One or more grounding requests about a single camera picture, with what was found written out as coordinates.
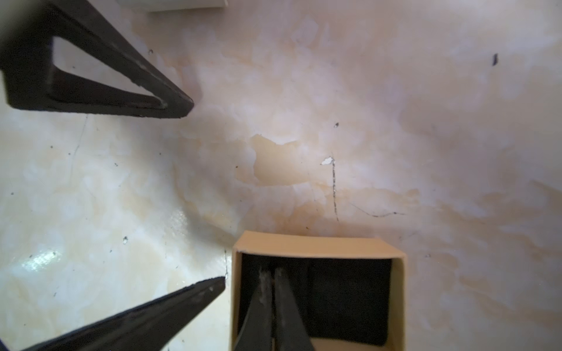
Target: cardboard box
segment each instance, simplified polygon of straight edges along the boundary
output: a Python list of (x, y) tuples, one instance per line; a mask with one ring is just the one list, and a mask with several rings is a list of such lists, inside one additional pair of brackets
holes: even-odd
[[(234, 342), (238, 336), (240, 316), (246, 314), (245, 310), (241, 310), (241, 304), (245, 304), (248, 291), (251, 296), (256, 286), (249, 286), (253, 277), (257, 276), (255, 267), (257, 267), (256, 265), (266, 265), (268, 263), (264, 262), (270, 262), (269, 260), (275, 262), (272, 264), (291, 266), (293, 273), (289, 272), (289, 277), (291, 277), (291, 274), (293, 277), (301, 275), (296, 271), (301, 266), (309, 267), (304, 273), (306, 279), (308, 279), (304, 292), (300, 291), (302, 289), (298, 284), (294, 284), (294, 281), (291, 281), (291, 286), (301, 314), (302, 306), (299, 304), (299, 296), (302, 297), (301, 303), (313, 305), (310, 307), (312, 311), (310, 314), (315, 317), (307, 318), (310, 320), (313, 318), (321, 319), (321, 321), (309, 321), (307, 323), (305, 318), (301, 316), (305, 321), (305, 326), (309, 335), (311, 335), (316, 351), (404, 351), (406, 349), (406, 255), (403, 252), (378, 238), (324, 238), (251, 231), (244, 232), (234, 245), (232, 252), (231, 349), (234, 347)], [(333, 280), (339, 277), (345, 279), (346, 276), (349, 276), (350, 280), (343, 283)], [(337, 295), (336, 292), (339, 290), (347, 290), (352, 293), (345, 295), (344, 298), (341, 298), (342, 296), (336, 296), (335, 298), (329, 296), (329, 298), (324, 299), (320, 297), (318, 298), (319, 301), (315, 301), (315, 297), (318, 295), (328, 294), (330, 291)], [(369, 297), (376, 298), (371, 302), (366, 300)], [(354, 299), (362, 304), (361, 309), (356, 308)], [(373, 312), (370, 312), (371, 306), (376, 307)], [(375, 339), (383, 345), (375, 346), (374, 344), (354, 341), (314, 337), (314, 334), (329, 334), (329, 325), (334, 322), (334, 318), (338, 318), (338, 313), (343, 313), (343, 317), (349, 318), (349, 315), (345, 315), (349, 311), (358, 311), (358, 315), (368, 316), (368, 318), (343, 324), (340, 323), (341, 321), (337, 321), (340, 323), (338, 328), (341, 328), (341, 325), (347, 327), (358, 325), (361, 328), (378, 325), (377, 331), (372, 329), (368, 332), (356, 333), (352, 338), (362, 340), (374, 335)], [(386, 324), (380, 327), (383, 316), (385, 316), (384, 322)], [(385, 335), (377, 335), (377, 333), (380, 334), (380, 331), (383, 331)]]

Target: white object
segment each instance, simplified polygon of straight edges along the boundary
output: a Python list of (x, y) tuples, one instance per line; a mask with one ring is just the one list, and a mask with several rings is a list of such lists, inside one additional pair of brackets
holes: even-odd
[(334, 158), (332, 156), (326, 157), (324, 161), (320, 164), (321, 166), (331, 165), (334, 162)]
[(117, 0), (117, 3), (123, 7), (147, 12), (228, 6), (227, 0)]

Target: stained surface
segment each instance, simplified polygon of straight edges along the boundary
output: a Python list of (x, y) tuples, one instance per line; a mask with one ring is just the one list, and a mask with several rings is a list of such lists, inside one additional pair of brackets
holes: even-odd
[[(159, 121), (0, 104), (10, 349), (229, 272), (244, 229), (406, 252), (411, 349), (559, 348), (558, 1), (92, 3), (196, 107)], [(106, 75), (64, 54), (61, 69)], [(226, 350), (229, 298), (170, 350)]]

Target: chipped spot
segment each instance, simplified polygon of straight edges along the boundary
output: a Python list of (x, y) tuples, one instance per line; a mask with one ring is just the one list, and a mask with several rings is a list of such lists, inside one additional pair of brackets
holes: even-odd
[(331, 165), (332, 162), (334, 162), (334, 158), (332, 156), (329, 156), (329, 157), (326, 157), (320, 165), (321, 166)]

